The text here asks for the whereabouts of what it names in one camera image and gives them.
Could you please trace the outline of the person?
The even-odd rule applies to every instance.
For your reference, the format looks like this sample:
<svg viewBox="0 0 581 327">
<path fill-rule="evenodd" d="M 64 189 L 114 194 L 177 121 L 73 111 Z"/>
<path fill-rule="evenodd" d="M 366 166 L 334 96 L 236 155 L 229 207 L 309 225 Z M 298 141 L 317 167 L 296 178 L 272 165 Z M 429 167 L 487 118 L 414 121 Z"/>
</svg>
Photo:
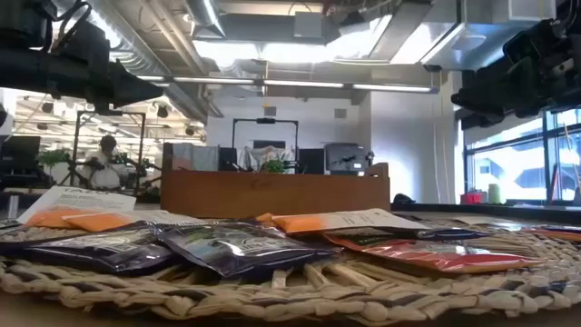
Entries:
<svg viewBox="0 0 581 327">
<path fill-rule="evenodd" d="M 114 190 L 122 187 L 122 179 L 128 176 L 128 172 L 124 164 L 113 162 L 117 155 L 116 145 L 117 142 L 113 136 L 105 135 L 99 142 L 99 149 L 85 156 L 79 173 L 87 180 L 90 188 Z"/>
</svg>

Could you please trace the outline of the long ceiling light strip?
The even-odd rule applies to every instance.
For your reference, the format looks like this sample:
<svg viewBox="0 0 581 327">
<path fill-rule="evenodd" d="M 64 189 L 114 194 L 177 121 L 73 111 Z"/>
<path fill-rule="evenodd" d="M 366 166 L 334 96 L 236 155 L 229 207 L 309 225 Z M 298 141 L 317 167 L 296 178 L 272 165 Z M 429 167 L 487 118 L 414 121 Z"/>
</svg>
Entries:
<svg viewBox="0 0 581 327">
<path fill-rule="evenodd" d="M 329 88 L 341 90 L 375 91 L 375 92 L 396 92 L 413 94 L 434 94 L 438 88 L 434 86 L 416 86 L 405 84 L 363 84 L 363 83 L 342 83 L 342 82 L 322 82 L 303 80 L 281 80 L 281 79 L 248 79 L 248 78 L 227 78 L 227 77 L 207 77 L 207 76 L 169 76 L 169 75 L 138 75 L 138 78 L 155 84 L 169 83 L 189 83 L 189 84 L 218 84 L 237 86 L 294 86 L 311 88 Z"/>
</svg>

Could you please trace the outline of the black computer monitor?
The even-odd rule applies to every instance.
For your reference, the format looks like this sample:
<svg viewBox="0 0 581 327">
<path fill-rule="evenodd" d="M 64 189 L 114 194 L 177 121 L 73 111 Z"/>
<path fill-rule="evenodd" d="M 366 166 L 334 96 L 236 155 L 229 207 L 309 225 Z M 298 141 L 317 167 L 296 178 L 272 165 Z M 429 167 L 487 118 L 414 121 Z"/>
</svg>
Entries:
<svg viewBox="0 0 581 327">
<path fill-rule="evenodd" d="M 358 144 L 326 144 L 325 168 L 330 173 L 358 174 L 369 167 L 367 150 Z"/>
<path fill-rule="evenodd" d="M 39 136 L 0 135 L 0 175 L 36 173 L 40 141 Z"/>
<path fill-rule="evenodd" d="M 298 172 L 301 174 L 325 174 L 325 151 L 323 148 L 299 150 Z"/>
<path fill-rule="evenodd" d="M 238 155 L 235 148 L 220 147 L 218 170 L 220 172 L 238 172 Z"/>
</svg>

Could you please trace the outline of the red foil tea packet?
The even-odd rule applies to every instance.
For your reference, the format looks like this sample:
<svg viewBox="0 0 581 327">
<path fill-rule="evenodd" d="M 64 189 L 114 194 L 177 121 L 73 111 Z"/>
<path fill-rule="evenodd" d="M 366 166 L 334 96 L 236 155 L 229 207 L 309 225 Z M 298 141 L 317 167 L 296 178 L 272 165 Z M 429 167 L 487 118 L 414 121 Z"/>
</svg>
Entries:
<svg viewBox="0 0 581 327">
<path fill-rule="evenodd" d="M 581 243 L 581 227 L 560 225 L 534 225 L 525 227 L 522 232 L 541 234 L 565 241 Z"/>
<path fill-rule="evenodd" d="M 467 246 L 465 241 L 486 235 L 459 228 L 395 233 L 352 229 L 326 232 L 323 236 L 331 243 L 355 252 L 441 273 L 501 272 L 543 262 L 539 258 Z"/>
</svg>

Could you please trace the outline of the round woven straw placemat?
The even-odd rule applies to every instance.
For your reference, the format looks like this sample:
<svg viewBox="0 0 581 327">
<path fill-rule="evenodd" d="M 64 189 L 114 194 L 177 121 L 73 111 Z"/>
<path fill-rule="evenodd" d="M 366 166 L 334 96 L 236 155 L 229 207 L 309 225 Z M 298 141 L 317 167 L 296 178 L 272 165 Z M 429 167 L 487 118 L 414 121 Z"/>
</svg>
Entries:
<svg viewBox="0 0 581 327">
<path fill-rule="evenodd" d="M 143 277 L 117 277 L 0 254 L 0 292 L 37 294 L 84 310 L 110 306 L 129 314 L 150 312 L 171 321 L 206 316 L 260 322 L 340 318 L 385 326 L 431 321 L 446 312 L 516 317 L 581 309 L 581 243 L 522 232 L 533 223 L 468 225 L 453 218 L 419 215 L 419 221 L 431 227 L 484 233 L 473 241 L 477 248 L 531 255 L 543 262 L 504 272 L 453 275 L 344 252 L 330 262 L 278 270 L 263 282 L 248 282 L 213 278 L 184 265 Z M 18 226 L 0 230 L 0 242 L 62 235 L 60 229 Z"/>
</svg>

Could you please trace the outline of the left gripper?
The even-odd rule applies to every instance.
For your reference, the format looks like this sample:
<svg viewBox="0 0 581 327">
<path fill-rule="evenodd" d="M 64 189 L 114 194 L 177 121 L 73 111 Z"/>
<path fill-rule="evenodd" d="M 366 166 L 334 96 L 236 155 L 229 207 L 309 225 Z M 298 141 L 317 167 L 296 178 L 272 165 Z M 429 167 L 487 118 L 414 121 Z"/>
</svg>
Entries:
<svg viewBox="0 0 581 327">
<path fill-rule="evenodd" d="M 118 64 L 118 98 L 114 98 L 110 76 L 109 51 L 89 51 L 76 54 L 54 51 L 54 96 L 96 98 L 95 111 L 110 111 L 162 96 L 162 88 L 129 73 Z"/>
</svg>

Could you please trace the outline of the grey ceiling box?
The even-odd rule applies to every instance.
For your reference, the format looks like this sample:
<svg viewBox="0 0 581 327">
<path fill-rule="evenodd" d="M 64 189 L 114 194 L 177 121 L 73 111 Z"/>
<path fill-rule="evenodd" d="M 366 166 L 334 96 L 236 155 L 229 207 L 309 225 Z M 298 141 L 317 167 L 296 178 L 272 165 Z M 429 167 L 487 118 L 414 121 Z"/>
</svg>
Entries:
<svg viewBox="0 0 581 327">
<path fill-rule="evenodd" d="M 294 36 L 322 38 L 323 22 L 323 16 L 320 13 L 296 12 L 294 15 Z"/>
</svg>

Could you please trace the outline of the black framed window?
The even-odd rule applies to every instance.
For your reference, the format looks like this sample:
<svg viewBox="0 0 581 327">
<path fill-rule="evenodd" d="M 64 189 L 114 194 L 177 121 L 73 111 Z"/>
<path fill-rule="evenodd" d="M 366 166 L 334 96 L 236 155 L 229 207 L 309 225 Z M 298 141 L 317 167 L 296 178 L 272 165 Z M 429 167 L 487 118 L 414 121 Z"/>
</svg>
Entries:
<svg viewBox="0 0 581 327">
<path fill-rule="evenodd" d="M 581 206 L 581 107 L 461 130 L 464 186 L 503 203 Z"/>
</svg>

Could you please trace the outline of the grey partition panel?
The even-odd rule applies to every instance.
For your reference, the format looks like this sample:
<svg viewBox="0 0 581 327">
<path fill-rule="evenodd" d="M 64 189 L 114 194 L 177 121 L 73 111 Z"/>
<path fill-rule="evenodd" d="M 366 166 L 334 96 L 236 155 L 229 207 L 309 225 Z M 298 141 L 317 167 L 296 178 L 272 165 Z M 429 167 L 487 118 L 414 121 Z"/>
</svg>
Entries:
<svg viewBox="0 0 581 327">
<path fill-rule="evenodd" d="M 172 168 L 173 170 L 216 172 L 219 168 L 219 148 L 173 144 Z"/>
</svg>

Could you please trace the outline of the wooden organizer box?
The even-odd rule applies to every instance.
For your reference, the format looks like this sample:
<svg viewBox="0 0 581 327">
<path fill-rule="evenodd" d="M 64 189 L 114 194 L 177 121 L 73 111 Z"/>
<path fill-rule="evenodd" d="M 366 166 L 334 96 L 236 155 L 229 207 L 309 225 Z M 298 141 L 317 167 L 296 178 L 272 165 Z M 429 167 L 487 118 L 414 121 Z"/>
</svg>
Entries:
<svg viewBox="0 0 581 327">
<path fill-rule="evenodd" d="M 166 170 L 161 208 L 195 218 L 244 219 L 390 209 L 389 165 L 363 176 Z"/>
</svg>

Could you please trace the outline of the white and orange tea packet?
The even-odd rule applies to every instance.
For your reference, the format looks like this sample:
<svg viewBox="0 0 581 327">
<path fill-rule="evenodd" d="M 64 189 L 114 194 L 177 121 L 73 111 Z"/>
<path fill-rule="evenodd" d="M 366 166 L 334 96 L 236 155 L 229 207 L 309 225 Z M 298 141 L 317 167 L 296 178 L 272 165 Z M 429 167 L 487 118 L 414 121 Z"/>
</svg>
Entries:
<svg viewBox="0 0 581 327">
<path fill-rule="evenodd" d="M 266 226 L 279 227 L 285 233 L 318 233 L 357 228 L 428 230 L 428 227 L 421 223 L 413 222 L 379 208 L 295 215 L 265 213 L 259 215 L 256 220 Z"/>
<path fill-rule="evenodd" d="M 486 216 L 459 216 L 459 217 L 453 218 L 453 221 L 465 223 L 468 225 L 494 225 L 494 226 L 505 226 L 505 227 L 517 225 L 517 223 L 510 221 L 510 220 L 493 218 L 493 217 L 486 217 Z"/>
<path fill-rule="evenodd" d="M 66 223 L 84 229 L 88 232 L 102 232 L 120 228 L 132 223 L 203 223 L 203 220 L 163 210 L 133 210 L 113 213 L 88 213 L 65 216 Z"/>
<path fill-rule="evenodd" d="M 92 213 L 131 211 L 136 198 L 118 193 L 77 187 L 53 186 L 43 193 L 17 221 L 26 226 L 72 229 L 64 218 Z"/>
</svg>

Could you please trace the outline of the white cloth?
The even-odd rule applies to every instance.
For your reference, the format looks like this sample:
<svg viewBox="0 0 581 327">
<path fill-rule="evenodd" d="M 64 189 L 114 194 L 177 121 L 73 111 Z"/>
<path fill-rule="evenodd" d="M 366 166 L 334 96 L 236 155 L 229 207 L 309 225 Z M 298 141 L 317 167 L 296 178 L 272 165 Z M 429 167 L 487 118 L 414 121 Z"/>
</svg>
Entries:
<svg viewBox="0 0 581 327">
<path fill-rule="evenodd" d="M 242 169 L 258 172 L 268 161 L 278 160 L 285 162 L 293 161 L 294 159 L 295 153 L 293 150 L 276 148 L 271 145 L 258 149 L 245 146 L 238 153 L 237 164 Z"/>
</svg>

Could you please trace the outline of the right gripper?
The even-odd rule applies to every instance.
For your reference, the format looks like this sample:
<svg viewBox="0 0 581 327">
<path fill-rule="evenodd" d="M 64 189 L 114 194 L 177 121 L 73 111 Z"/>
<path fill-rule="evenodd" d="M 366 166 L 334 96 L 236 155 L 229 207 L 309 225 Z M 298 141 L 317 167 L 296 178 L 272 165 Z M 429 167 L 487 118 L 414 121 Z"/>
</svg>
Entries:
<svg viewBox="0 0 581 327">
<path fill-rule="evenodd" d="M 518 114 L 564 112 L 581 105 L 581 52 L 550 67 L 530 57 L 520 64 L 521 103 Z M 471 112 L 461 114 L 461 129 L 488 128 L 499 124 L 504 116 L 479 114 L 507 114 L 513 111 L 511 101 L 517 92 L 517 82 L 500 79 L 461 87 L 451 95 L 451 102 Z"/>
</svg>

